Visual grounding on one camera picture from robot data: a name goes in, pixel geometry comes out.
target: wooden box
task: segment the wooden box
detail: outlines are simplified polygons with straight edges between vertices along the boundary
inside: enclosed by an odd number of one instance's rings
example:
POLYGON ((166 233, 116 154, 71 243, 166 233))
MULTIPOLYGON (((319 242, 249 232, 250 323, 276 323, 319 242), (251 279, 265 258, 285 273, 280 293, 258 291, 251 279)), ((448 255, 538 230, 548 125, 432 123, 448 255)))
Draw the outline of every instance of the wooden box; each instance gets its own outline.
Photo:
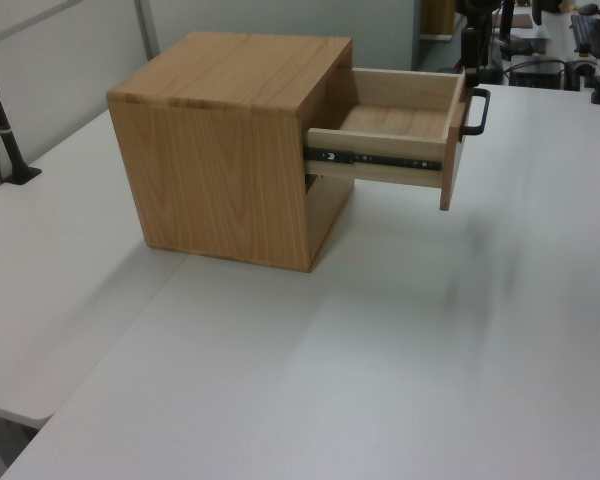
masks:
POLYGON ((300 271, 355 178, 440 188, 449 207, 466 98, 462 76, 353 69, 348 38, 223 33, 107 94, 149 246, 300 271), (329 161, 342 151, 441 169, 329 161))

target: light wood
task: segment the light wood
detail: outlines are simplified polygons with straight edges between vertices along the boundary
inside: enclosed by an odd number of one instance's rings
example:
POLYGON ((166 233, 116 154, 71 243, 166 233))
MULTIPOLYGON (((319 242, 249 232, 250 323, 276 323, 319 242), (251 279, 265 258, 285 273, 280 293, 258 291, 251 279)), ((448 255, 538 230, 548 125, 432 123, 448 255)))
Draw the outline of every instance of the light wood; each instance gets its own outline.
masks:
POLYGON ((149 246, 309 268, 298 119, 140 104, 110 110, 149 246))
POLYGON ((351 59, 349 39, 196 33, 108 92, 147 244, 309 271, 351 181, 307 192, 302 132, 351 59))
POLYGON ((418 187, 441 188, 442 173, 439 170, 421 170, 417 168, 389 167, 367 163, 304 162, 305 172, 313 175, 325 175, 337 178, 371 180, 374 182, 398 183, 418 187))
POLYGON ((312 128, 306 133, 306 143, 315 148, 350 150, 371 155, 443 161, 446 143, 438 139, 419 139, 359 132, 342 132, 312 128))
POLYGON ((318 175, 307 192, 307 218, 309 219, 309 248, 316 258, 320 246, 333 225, 333 219, 344 206, 353 189, 352 178, 318 175))
POLYGON ((147 244, 309 271, 355 178, 442 188, 448 208, 461 77, 351 62, 346 38, 195 33, 109 91, 147 244), (304 145, 443 171, 305 163, 304 145))
POLYGON ((458 78, 444 73, 339 68, 329 76, 327 96, 334 103, 448 111, 458 78))
POLYGON ((349 132, 442 139, 448 111, 328 103, 315 127, 349 132))
POLYGON ((451 206, 453 188, 460 167, 460 158, 464 142, 460 142, 460 130, 466 121, 471 105, 471 94, 464 89, 464 82, 459 85, 455 95, 457 102, 451 111, 449 137, 445 151, 445 167, 442 171, 442 192, 440 193, 440 210, 447 211, 451 206))
POLYGON ((196 32, 108 93, 109 101, 298 115, 351 40, 196 32))
POLYGON ((454 31, 454 0, 426 0, 422 2, 420 33, 451 35, 454 31))
POLYGON ((305 161, 310 174, 440 188, 448 210, 462 149, 464 77, 449 74, 336 69, 324 105, 305 134, 309 147, 436 161, 442 171, 305 161))

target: drawer handle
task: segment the drawer handle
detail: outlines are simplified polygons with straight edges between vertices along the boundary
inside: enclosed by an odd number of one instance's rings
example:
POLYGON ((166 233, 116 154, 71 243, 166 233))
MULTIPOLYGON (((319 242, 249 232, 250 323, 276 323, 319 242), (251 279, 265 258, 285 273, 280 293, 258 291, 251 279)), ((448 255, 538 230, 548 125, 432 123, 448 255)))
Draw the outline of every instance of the drawer handle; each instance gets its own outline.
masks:
POLYGON ((463 126, 461 130, 462 135, 482 135, 482 133, 484 133, 484 126, 487 123, 487 112, 489 111, 489 100, 491 99, 491 92, 489 90, 485 90, 484 88, 474 88, 473 96, 484 98, 484 110, 482 111, 482 121, 477 127, 467 127, 466 125, 463 126))

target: white desk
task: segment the white desk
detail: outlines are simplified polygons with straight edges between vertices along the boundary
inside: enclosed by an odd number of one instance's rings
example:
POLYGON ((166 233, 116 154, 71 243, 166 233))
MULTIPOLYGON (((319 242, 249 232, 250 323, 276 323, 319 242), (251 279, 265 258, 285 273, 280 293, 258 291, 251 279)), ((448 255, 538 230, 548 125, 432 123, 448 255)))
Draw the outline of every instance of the white desk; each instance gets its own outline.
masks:
POLYGON ((4 479, 600 479, 600 107, 489 88, 450 212, 359 182, 311 274, 189 257, 4 479))
POLYGON ((0 187, 0 416, 40 428, 185 256, 150 250, 108 113, 0 187))

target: drawer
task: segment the drawer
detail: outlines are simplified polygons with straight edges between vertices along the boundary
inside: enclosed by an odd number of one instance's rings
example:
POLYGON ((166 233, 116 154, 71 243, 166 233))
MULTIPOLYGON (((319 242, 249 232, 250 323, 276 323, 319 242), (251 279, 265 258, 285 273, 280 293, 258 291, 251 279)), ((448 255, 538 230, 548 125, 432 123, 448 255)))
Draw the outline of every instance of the drawer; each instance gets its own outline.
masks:
POLYGON ((488 96, 463 75, 337 68, 304 134, 305 172, 440 188, 448 210, 462 136, 484 129, 463 127, 474 91, 488 96))

